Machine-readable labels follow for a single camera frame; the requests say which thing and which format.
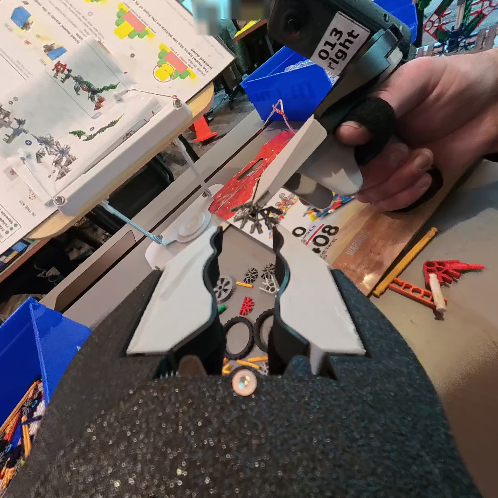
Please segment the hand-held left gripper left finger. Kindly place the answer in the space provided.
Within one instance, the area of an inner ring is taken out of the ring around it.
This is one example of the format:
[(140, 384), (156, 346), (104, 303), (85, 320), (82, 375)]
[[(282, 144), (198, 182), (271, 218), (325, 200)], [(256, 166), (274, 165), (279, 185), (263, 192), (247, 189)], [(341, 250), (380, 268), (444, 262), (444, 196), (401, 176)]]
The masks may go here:
[(225, 333), (214, 291), (222, 249), (223, 229), (210, 227), (165, 265), (127, 356), (161, 357), (165, 375), (186, 356), (197, 357), (209, 375), (222, 373)]

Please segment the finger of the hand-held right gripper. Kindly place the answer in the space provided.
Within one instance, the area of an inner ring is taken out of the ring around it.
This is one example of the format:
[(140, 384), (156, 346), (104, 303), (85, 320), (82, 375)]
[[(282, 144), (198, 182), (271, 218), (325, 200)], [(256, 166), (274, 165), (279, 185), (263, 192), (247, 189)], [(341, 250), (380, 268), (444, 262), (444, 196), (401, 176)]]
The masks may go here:
[(302, 203), (318, 209), (326, 209), (332, 203), (335, 193), (299, 172), (294, 173), (284, 188), (296, 195)]
[(340, 196), (353, 196), (363, 185), (354, 149), (341, 144), (310, 117), (260, 176), (256, 197), (272, 197), (296, 172)]

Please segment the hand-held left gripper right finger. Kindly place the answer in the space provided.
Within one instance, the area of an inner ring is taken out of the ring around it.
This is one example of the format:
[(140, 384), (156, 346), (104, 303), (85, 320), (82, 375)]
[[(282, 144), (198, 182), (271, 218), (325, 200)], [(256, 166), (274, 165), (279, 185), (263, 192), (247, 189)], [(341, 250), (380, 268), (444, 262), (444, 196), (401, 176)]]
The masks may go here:
[(365, 346), (334, 278), (333, 269), (289, 230), (273, 229), (275, 299), (269, 351), (275, 371), (297, 356), (314, 375), (326, 375), (331, 356), (364, 357)]

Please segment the dark grey connector with strip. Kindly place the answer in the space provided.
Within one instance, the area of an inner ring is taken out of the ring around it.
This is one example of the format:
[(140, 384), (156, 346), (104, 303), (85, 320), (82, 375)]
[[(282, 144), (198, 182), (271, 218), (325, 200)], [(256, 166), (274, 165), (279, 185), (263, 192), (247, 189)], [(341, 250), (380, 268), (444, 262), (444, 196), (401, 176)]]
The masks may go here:
[(251, 223), (250, 234), (255, 231), (258, 234), (263, 234), (263, 225), (272, 232), (273, 227), (279, 223), (278, 219), (282, 215), (282, 211), (277, 208), (260, 207), (252, 201), (230, 208), (229, 212), (234, 214), (233, 222), (240, 222), (241, 230), (247, 223)]

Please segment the blue bin with square label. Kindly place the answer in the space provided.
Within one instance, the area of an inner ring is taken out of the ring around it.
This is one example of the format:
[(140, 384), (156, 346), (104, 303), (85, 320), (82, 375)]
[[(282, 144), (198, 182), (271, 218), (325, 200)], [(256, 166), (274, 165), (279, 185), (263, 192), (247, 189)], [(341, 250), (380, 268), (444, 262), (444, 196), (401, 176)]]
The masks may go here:
[(41, 379), (46, 405), (90, 329), (28, 298), (1, 325), (1, 425)]

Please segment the pile of toy parts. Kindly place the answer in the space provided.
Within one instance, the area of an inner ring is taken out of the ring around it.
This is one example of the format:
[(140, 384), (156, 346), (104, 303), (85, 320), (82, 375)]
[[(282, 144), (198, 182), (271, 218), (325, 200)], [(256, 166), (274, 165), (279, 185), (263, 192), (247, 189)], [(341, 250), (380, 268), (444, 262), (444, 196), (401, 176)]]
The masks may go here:
[(39, 378), (1, 425), (1, 497), (32, 452), (45, 412), (44, 385)]

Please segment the person's right hand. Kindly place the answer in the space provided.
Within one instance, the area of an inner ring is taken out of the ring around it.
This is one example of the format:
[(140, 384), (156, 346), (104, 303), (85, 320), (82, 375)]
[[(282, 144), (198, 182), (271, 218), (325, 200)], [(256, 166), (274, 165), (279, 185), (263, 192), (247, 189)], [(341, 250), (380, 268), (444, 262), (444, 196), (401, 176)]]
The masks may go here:
[(414, 59), (373, 96), (392, 107), (396, 138), (363, 167), (359, 202), (408, 210), (479, 158), (497, 159), (497, 48)]

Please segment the red white ribbon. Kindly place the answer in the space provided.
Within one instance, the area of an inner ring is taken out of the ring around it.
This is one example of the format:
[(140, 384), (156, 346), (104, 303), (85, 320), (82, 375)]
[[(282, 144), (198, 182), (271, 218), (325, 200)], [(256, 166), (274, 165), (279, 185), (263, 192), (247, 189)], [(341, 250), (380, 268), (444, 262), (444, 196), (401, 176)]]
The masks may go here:
[(266, 128), (267, 125), (269, 124), (270, 121), (273, 121), (273, 118), (272, 116), (274, 114), (277, 114), (277, 115), (280, 115), (288, 129), (288, 131), (292, 134), (292, 135), (295, 135), (296, 134), (296, 130), (291, 126), (291, 124), (289, 123), (289, 120), (287, 118), (287, 115), (284, 111), (284, 106), (283, 106), (283, 100), (282, 99), (279, 99), (276, 103), (272, 104), (272, 111), (271, 113), (269, 114), (268, 118), (266, 119), (264, 125), (263, 125), (263, 128)]

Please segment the grey wheel hub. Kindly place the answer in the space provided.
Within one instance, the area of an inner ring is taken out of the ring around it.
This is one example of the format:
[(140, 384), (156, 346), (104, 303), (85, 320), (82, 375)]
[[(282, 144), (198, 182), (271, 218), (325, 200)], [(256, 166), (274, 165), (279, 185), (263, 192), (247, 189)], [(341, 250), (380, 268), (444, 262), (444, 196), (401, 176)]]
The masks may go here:
[(236, 284), (231, 277), (221, 275), (214, 287), (217, 303), (222, 304), (227, 302), (233, 295), (235, 288)]

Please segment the black rubber tyre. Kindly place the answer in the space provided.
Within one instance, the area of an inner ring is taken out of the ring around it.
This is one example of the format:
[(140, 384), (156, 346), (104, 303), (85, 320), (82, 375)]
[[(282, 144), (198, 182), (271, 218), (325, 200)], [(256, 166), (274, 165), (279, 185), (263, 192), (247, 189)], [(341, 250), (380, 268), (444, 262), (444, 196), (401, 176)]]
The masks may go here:
[(267, 309), (262, 312), (254, 324), (254, 341), (258, 348), (267, 353), (269, 334), (273, 325), (274, 309)]
[[(233, 329), (240, 327), (246, 328), (246, 340), (235, 339), (232, 334)], [(255, 345), (254, 324), (251, 320), (237, 316), (229, 319), (223, 326), (223, 333), (226, 339), (225, 357), (229, 360), (240, 360), (247, 357), (252, 352)]]

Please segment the clear bag of parts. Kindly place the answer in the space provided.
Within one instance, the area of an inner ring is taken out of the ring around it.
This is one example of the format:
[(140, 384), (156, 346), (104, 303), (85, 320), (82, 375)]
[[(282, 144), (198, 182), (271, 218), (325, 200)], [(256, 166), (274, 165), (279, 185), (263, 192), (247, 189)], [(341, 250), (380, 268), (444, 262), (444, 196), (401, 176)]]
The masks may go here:
[(338, 80), (338, 77), (335, 76), (333, 73), (324, 70), (323, 68), (321, 68), (320, 66), (318, 66), (317, 64), (313, 63), (308, 59), (289, 65), (285, 68), (284, 71), (285, 72), (297, 71), (301, 76), (304, 76), (305, 78), (308, 79), (316, 77), (318, 79), (323, 80), (324, 78), (327, 78), (332, 86)]

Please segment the plain blue plastic bin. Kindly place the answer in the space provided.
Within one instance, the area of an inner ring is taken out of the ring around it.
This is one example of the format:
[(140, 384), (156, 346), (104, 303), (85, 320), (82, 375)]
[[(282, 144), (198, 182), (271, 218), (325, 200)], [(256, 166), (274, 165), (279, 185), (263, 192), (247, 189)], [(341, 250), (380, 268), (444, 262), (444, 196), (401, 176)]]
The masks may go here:
[(282, 47), (261, 67), (246, 78), (241, 86), (249, 100), (265, 121), (272, 111), (272, 104), (283, 100), (284, 111), (290, 121), (306, 121), (333, 87), (323, 80), (301, 76), (285, 68), (306, 60), (288, 47)]

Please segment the stand base disc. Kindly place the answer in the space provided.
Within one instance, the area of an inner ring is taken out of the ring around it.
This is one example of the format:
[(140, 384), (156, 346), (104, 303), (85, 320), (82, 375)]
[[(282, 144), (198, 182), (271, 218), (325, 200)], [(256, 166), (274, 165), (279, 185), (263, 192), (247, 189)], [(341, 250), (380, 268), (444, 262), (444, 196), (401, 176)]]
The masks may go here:
[(195, 240), (209, 227), (211, 218), (209, 211), (182, 215), (177, 231), (177, 241), (184, 244)]

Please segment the printed construction toy bag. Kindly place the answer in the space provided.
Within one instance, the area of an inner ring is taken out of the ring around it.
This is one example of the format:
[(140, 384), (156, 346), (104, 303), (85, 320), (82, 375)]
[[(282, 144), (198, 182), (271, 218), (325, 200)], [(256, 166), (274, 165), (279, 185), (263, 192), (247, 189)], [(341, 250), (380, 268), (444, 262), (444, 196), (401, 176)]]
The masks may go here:
[[(434, 213), (450, 186), (434, 199), (406, 213), (380, 213), (357, 200), (334, 198), (331, 208), (316, 210), (302, 204), (288, 190), (281, 189), (268, 207), (282, 211), (278, 221), (307, 248), (338, 268), (364, 294), (370, 294), (386, 270)], [(272, 248), (272, 233), (263, 225), (263, 234), (250, 234), (251, 223), (242, 229)]]

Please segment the colourful toy model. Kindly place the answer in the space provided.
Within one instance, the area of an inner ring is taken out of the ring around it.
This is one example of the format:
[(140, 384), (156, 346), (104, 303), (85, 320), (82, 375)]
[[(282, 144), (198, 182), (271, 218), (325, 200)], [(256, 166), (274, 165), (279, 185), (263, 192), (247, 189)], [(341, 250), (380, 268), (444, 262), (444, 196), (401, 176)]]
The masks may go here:
[(496, 45), (497, 1), (417, 1), (417, 56), (487, 51)]

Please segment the orange traffic cone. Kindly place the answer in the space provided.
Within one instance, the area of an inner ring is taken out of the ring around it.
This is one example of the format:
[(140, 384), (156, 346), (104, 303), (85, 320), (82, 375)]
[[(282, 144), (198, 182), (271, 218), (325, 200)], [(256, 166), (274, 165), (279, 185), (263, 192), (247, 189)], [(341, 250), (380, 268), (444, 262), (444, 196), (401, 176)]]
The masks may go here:
[(193, 140), (194, 143), (204, 143), (218, 136), (218, 133), (210, 129), (205, 115), (202, 115), (193, 123), (193, 129), (196, 134), (196, 138)]

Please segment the orange ladder connector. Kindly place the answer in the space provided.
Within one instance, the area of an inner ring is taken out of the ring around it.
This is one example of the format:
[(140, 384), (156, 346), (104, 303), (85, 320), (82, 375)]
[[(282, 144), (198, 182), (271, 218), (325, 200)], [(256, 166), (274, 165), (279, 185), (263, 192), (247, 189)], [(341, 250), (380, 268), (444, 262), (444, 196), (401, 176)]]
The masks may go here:
[(435, 310), (431, 289), (427, 290), (398, 278), (389, 284), (389, 289)]

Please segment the long yellow rod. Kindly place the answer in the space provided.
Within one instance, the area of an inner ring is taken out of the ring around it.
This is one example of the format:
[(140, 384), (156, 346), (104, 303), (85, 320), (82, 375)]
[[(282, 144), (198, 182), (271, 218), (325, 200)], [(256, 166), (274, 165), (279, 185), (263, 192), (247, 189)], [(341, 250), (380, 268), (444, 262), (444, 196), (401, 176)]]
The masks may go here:
[(404, 269), (416, 258), (416, 256), (430, 243), (430, 241), (438, 234), (439, 230), (432, 227), (413, 247), (401, 258), (401, 260), (392, 268), (391, 271), (378, 283), (372, 294), (375, 297), (380, 297), (389, 287), (389, 284), (398, 277)]

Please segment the white rod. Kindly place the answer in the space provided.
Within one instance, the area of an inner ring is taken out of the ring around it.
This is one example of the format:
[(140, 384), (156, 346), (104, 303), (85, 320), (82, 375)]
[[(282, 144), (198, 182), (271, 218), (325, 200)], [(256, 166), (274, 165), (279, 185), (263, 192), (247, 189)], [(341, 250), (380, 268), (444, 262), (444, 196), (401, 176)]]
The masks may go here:
[(429, 274), (429, 286), (432, 292), (435, 310), (439, 314), (444, 315), (447, 311), (446, 301), (443, 296), (441, 284), (439, 283), (437, 274), (435, 273)]

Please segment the instruction sheet board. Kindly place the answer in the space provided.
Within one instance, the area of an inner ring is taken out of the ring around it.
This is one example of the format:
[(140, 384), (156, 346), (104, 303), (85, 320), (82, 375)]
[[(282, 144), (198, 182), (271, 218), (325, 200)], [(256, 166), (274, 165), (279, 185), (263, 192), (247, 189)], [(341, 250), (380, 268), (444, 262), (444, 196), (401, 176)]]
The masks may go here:
[(1, 1), (1, 250), (76, 214), (233, 61), (180, 1)]

